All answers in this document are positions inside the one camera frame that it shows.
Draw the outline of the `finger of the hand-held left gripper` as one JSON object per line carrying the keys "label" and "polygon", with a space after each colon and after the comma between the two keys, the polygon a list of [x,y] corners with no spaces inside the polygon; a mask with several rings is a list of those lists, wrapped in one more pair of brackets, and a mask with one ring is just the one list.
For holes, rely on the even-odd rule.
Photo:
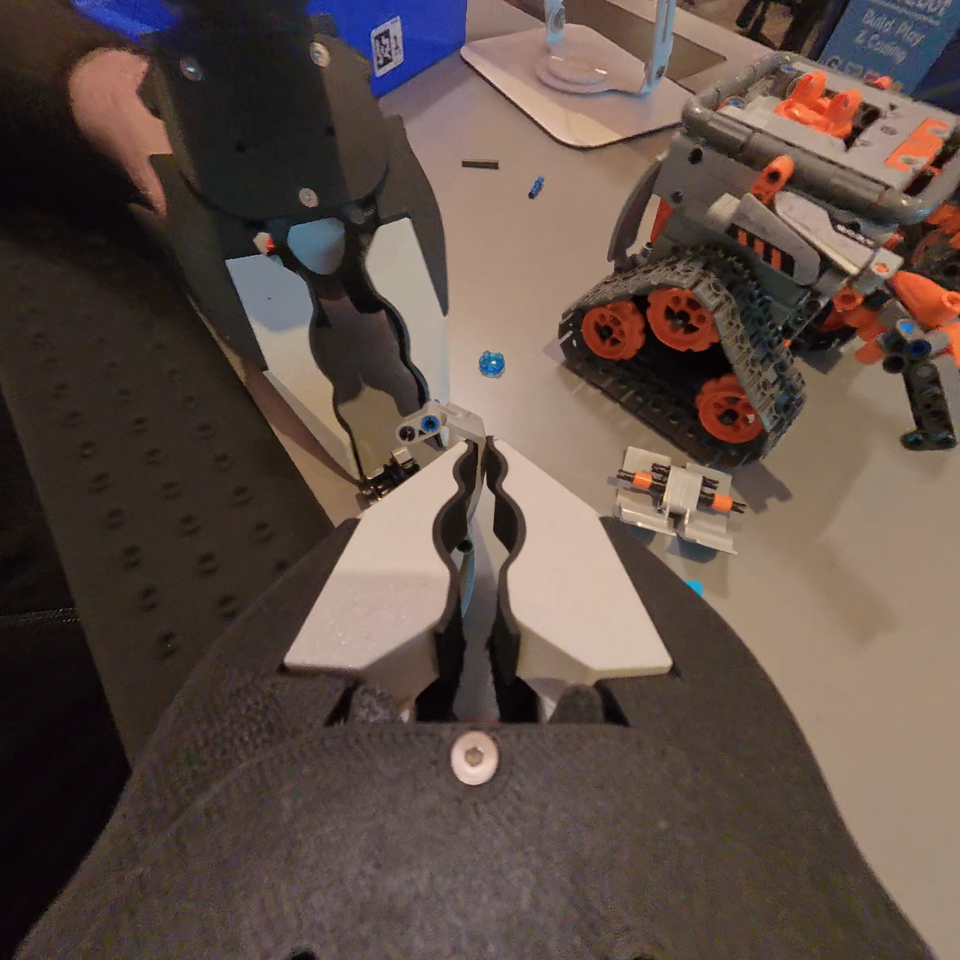
{"label": "finger of the hand-held left gripper", "polygon": [[350,237],[348,425],[356,450],[390,450],[402,419],[450,400],[446,247],[440,290],[411,218]]}
{"label": "finger of the hand-held left gripper", "polygon": [[226,262],[263,377],[353,481],[369,440],[347,407],[365,389],[363,318],[336,279],[342,253],[259,253]]}

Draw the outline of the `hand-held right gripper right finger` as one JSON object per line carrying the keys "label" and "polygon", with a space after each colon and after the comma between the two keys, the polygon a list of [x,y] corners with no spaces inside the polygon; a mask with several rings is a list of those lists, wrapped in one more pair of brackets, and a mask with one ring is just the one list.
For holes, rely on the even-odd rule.
{"label": "hand-held right gripper right finger", "polygon": [[669,673],[672,656],[600,514],[502,439],[486,442],[486,483],[507,551],[488,642],[498,688]]}

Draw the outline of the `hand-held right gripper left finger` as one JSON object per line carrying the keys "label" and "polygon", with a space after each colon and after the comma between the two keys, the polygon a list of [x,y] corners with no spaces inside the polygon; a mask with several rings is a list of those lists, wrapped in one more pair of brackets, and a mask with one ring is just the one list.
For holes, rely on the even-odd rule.
{"label": "hand-held right gripper left finger", "polygon": [[477,443],[460,440],[357,520],[283,666],[359,680],[402,711],[462,661],[460,571]]}

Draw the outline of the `black toy wheel hub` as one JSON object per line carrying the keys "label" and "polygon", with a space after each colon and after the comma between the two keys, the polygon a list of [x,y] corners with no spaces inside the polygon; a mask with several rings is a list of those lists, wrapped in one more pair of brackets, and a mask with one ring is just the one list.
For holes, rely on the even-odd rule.
{"label": "black toy wheel hub", "polygon": [[420,464],[409,449],[405,446],[398,447],[391,451],[388,462],[359,483],[359,492],[367,504],[373,505],[402,486],[419,470]]}

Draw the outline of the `grey toy connector piece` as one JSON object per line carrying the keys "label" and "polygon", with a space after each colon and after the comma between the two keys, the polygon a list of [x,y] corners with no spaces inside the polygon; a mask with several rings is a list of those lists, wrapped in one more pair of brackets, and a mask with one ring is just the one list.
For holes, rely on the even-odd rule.
{"label": "grey toy connector piece", "polygon": [[390,458],[398,465],[406,465],[417,462],[415,452],[421,447],[440,451],[461,441],[471,442],[476,446],[479,474],[486,439],[486,429],[479,415],[455,404],[431,399],[396,427]]}

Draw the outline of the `person's left forearm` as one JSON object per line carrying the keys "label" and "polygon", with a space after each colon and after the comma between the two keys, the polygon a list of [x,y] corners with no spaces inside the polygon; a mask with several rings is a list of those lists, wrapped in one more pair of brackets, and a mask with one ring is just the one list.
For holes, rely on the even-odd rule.
{"label": "person's left forearm", "polygon": [[1,3],[2,206],[102,210],[149,202],[78,129],[68,83],[99,49],[143,49],[71,2]]}

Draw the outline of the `person's left hand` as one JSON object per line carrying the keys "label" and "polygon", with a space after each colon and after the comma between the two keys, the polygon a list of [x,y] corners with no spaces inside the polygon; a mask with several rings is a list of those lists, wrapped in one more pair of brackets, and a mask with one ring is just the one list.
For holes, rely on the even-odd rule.
{"label": "person's left hand", "polygon": [[99,49],[73,69],[68,90],[71,111],[80,132],[114,162],[161,217],[166,199],[152,157],[173,150],[162,120],[139,96],[148,71],[142,54]]}

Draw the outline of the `grey block assembly orange pins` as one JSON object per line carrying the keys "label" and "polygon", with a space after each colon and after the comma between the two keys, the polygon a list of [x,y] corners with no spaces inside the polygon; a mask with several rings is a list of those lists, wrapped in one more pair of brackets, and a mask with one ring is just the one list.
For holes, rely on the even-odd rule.
{"label": "grey block assembly orange pins", "polygon": [[612,482],[612,515],[632,527],[737,555],[730,518],[746,505],[732,496],[732,477],[723,471],[629,446]]}

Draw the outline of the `blue storage bin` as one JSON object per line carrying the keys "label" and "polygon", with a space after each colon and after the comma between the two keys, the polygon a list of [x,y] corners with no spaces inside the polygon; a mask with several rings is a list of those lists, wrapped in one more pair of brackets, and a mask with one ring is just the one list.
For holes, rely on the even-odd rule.
{"label": "blue storage bin", "polygon": [[[177,2],[73,1],[79,13],[130,41],[170,26]],[[372,66],[380,98],[459,51],[466,40],[466,1],[308,1],[306,12],[330,16],[339,37]]]}

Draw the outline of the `dark dimpled mat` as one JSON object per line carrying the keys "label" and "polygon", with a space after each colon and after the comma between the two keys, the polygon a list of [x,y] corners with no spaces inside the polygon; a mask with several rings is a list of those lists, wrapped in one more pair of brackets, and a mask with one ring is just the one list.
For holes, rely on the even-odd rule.
{"label": "dark dimpled mat", "polygon": [[331,523],[162,264],[2,225],[2,393],[126,755]]}

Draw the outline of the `grey orange tracked toy robot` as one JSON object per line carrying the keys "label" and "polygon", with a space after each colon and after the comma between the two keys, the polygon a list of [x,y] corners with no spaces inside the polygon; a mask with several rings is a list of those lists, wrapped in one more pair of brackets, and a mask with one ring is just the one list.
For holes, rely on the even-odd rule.
{"label": "grey orange tracked toy robot", "polygon": [[567,365],[690,459],[761,461],[797,356],[902,378],[909,451],[958,445],[958,115],[775,53],[694,97],[562,315]]}

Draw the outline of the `person's torso in black jacket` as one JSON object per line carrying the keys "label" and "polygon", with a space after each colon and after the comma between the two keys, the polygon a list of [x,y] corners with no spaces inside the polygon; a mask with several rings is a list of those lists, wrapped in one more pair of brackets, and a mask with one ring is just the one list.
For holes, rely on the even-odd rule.
{"label": "person's torso in black jacket", "polygon": [[72,878],[130,773],[60,556],[1,403],[1,955]]}

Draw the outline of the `dark blue robot kit box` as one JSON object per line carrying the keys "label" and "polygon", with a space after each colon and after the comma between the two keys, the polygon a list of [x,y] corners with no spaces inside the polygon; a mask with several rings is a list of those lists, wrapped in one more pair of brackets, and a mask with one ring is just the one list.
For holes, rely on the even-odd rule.
{"label": "dark blue robot kit box", "polygon": [[958,27],[957,1],[852,1],[816,59],[860,81],[887,76],[912,94]]}

